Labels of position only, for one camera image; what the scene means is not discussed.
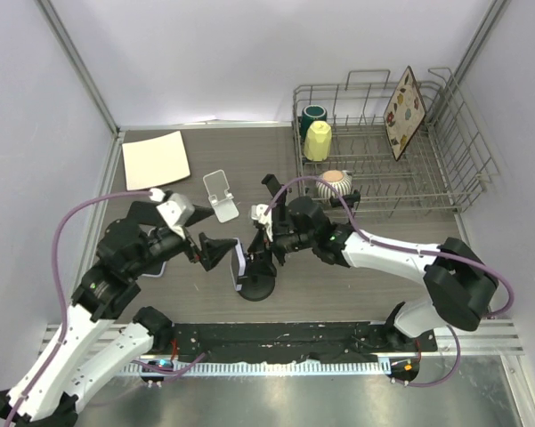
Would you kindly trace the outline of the lilac-case phone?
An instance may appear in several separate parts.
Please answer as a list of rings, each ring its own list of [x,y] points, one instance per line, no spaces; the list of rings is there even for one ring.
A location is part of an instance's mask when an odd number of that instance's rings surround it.
[[[146,278],[161,278],[164,275],[166,269],[166,262],[161,262],[150,266],[145,272],[142,273]]]
[[[242,288],[241,278],[245,274],[247,266],[246,256],[244,255],[243,245],[237,238],[236,245],[231,249],[231,279],[236,292]]]

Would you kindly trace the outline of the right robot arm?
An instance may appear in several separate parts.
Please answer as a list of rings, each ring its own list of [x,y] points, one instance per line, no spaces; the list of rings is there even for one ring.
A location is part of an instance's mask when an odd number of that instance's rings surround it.
[[[406,350],[422,333],[440,326],[473,332],[498,288],[495,274],[457,238],[422,245],[363,234],[350,222],[331,221],[310,197],[273,208],[254,205],[250,218],[256,234],[237,274],[239,294],[248,301],[270,296],[286,255],[302,250],[328,265],[378,270],[423,286],[424,298],[398,303],[386,320],[384,338],[392,350]]]

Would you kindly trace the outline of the black round-base phone stand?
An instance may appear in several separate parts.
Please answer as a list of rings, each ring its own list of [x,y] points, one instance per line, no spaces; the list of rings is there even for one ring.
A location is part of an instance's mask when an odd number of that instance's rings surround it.
[[[261,183],[269,190],[272,196],[272,201],[269,206],[272,208],[270,213],[272,214],[273,224],[280,226],[289,225],[290,213],[288,210],[288,190],[285,189],[279,195],[279,191],[282,189],[283,185],[272,173],[266,174]]]

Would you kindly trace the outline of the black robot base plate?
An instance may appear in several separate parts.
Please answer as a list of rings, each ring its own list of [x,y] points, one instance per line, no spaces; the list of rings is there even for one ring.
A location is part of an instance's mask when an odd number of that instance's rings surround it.
[[[207,363],[354,363],[374,362],[380,353],[438,350],[432,330],[403,338],[389,326],[366,321],[177,323],[174,339],[181,362],[204,354]]]

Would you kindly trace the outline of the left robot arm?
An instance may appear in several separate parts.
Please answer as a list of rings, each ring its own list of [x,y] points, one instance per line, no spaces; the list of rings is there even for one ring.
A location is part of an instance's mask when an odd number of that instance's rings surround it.
[[[211,270],[234,238],[193,240],[186,230],[212,210],[169,200],[155,205],[159,222],[145,232],[134,217],[115,220],[99,241],[96,263],[85,273],[63,321],[35,364],[11,389],[0,391],[0,418],[15,426],[72,426],[96,392],[122,367],[150,352],[165,353],[173,322],[149,306],[139,309],[123,332],[100,353],[86,355],[140,292],[138,277],[179,254]]]

